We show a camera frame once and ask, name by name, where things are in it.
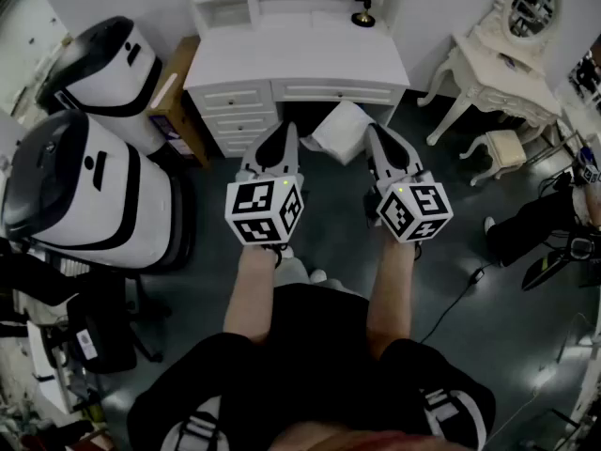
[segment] person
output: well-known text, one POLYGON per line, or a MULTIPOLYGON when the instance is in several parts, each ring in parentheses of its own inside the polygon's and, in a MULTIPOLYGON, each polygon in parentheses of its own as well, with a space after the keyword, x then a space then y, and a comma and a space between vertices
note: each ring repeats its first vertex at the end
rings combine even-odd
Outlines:
POLYGON ((587 52, 578 63, 576 70, 578 83, 594 95, 601 79, 599 79, 598 67, 591 51, 587 52))
POLYGON ((384 233, 369 301, 244 247, 223 332, 136 398, 132 449, 482 449, 495 398, 410 339, 415 248, 384 233))
POLYGON ((499 224, 488 216, 485 238, 496 259, 506 267, 546 241, 551 232, 570 232, 575 226, 591 230, 601 226, 601 183, 565 187, 540 197, 499 224))

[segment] desk drawer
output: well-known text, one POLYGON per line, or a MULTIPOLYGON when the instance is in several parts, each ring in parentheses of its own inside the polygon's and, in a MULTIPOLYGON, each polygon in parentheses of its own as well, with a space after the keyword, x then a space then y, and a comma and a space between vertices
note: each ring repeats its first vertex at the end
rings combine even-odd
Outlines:
POLYGON ((267 81, 203 86, 188 91, 203 117, 275 110, 267 81))
POLYGON ((403 89, 352 80, 273 80, 276 101, 356 101, 396 105, 403 89))
POLYGON ((254 114, 228 114, 205 117, 205 123, 215 138, 237 136, 241 133, 264 131, 277 124, 275 112, 256 112, 254 114))
POLYGON ((255 132, 254 134, 244 135, 240 137, 230 137, 225 139, 215 139, 217 145, 223 152, 224 157, 241 157, 244 152, 252 144, 255 138, 261 132, 255 132))
POLYGON ((477 95, 473 104, 481 112, 502 110, 510 116, 525 118, 532 127, 550 123, 555 119, 555 116, 535 103, 489 87, 485 87, 477 95))

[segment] gray floor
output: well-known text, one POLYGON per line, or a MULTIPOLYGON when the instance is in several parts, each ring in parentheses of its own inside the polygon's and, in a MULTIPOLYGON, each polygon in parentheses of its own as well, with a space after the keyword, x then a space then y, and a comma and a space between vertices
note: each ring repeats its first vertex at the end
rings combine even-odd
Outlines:
MULTIPOLYGON (((436 147, 429 148, 424 142, 449 105, 449 101, 437 98, 419 109, 409 98, 391 122, 391 127, 417 148, 424 166, 444 184, 455 212, 451 223, 424 245, 424 255, 416 264, 416 339, 429 331, 463 290, 471 272, 489 259, 482 234, 484 217, 490 214, 502 220, 511 216, 536 197, 538 181, 555 170, 547 162, 509 174, 499 182, 471 188, 468 182, 473 169, 469 166, 478 163, 479 156, 474 154, 470 163, 461 163, 457 155, 486 128, 477 128, 479 124, 472 123, 476 120, 466 115, 436 147)), ((377 232, 366 228, 362 210, 362 195, 372 185, 365 161, 358 158, 343 167, 324 154, 305 151, 300 158, 304 190, 310 194, 292 246, 297 256, 309 258, 329 277, 339 278, 346 287, 368 296, 378 263, 379 241, 377 232)), ((226 184, 234 178, 238 165, 239 160, 220 160, 214 161, 209 172, 191 172, 198 202, 193 257, 181 271, 145 277, 148 293, 167 303, 173 316, 163 325, 151 324, 141 330, 146 339, 163 349, 164 363, 152 365, 140 359, 133 371, 107 380, 111 394, 105 399, 105 411, 120 449, 127 448, 125 416, 135 397, 200 339, 220 331, 240 252, 238 241, 223 219, 226 184)), ((542 365, 556 358, 572 317, 582 312, 590 321, 596 320, 598 291, 578 288, 576 265, 531 292, 520 290, 524 272, 545 252, 541 246, 510 268, 487 268, 475 290, 428 341, 451 363, 494 392, 496 428, 532 397, 532 381, 542 365)), ((580 319, 573 330, 571 344, 586 331, 580 319)), ((516 443, 524 439, 552 446, 562 423, 546 411, 554 407, 571 412, 584 366, 581 357, 562 361, 557 376, 488 449, 515 449, 516 443)))

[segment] black chair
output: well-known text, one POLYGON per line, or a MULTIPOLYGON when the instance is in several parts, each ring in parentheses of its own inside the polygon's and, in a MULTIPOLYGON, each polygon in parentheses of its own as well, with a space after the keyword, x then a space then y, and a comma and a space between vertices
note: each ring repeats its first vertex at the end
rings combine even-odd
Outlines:
POLYGON ((139 319, 163 319, 170 311, 154 303, 144 293, 138 274, 92 271, 75 278, 82 290, 67 302, 67 323, 43 327, 46 355, 57 369, 53 350, 67 349, 90 372, 107 374, 136 366, 135 348, 148 361, 160 363, 162 354, 150 352, 131 328, 139 319), (126 302, 126 279, 135 281, 139 311, 131 312, 126 302))

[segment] white desk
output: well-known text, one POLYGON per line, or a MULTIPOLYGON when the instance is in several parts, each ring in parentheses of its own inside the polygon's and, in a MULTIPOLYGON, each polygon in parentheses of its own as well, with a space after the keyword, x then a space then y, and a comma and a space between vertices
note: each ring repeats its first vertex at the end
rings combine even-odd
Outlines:
POLYGON ((447 71, 453 74, 461 89, 453 107, 428 136, 428 145, 434 146, 471 105, 481 112, 501 110, 510 116, 525 118, 531 127, 538 128, 522 143, 538 136, 560 116, 560 105, 542 76, 519 65, 510 68, 498 54, 479 50, 466 37, 454 35, 454 39, 456 46, 436 70, 430 91, 418 99, 419 106, 430 103, 447 71))
POLYGON ((280 121, 286 101, 350 100, 387 124, 408 87, 393 40, 348 15, 272 15, 259 30, 216 29, 188 72, 190 92, 225 157, 280 121))

